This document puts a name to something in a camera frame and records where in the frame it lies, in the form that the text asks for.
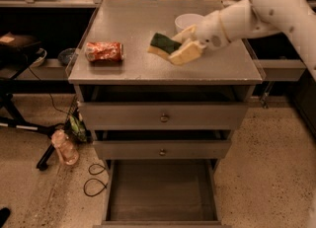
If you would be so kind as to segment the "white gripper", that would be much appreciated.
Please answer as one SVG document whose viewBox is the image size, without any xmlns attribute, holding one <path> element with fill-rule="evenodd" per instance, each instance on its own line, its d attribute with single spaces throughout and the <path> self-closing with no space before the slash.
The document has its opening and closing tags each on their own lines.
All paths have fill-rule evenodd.
<svg viewBox="0 0 316 228">
<path fill-rule="evenodd" d="M 219 50 L 230 44 L 219 11 L 204 16 L 197 25 L 185 28 L 173 36 L 172 40 L 184 43 L 188 38 L 194 41 L 186 42 L 169 56 L 172 64 L 183 65 L 200 58 L 205 47 Z"/>
</svg>

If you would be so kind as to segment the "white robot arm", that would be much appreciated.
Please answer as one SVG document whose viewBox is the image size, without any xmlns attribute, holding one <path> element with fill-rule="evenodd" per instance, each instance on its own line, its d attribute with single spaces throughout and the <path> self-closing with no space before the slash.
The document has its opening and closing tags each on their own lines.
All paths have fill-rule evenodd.
<svg viewBox="0 0 316 228">
<path fill-rule="evenodd" d="M 316 13 L 306 0 L 240 0 L 214 11 L 176 35 L 182 45 L 168 59 L 182 65 L 239 38 L 286 35 L 316 78 Z"/>
</svg>

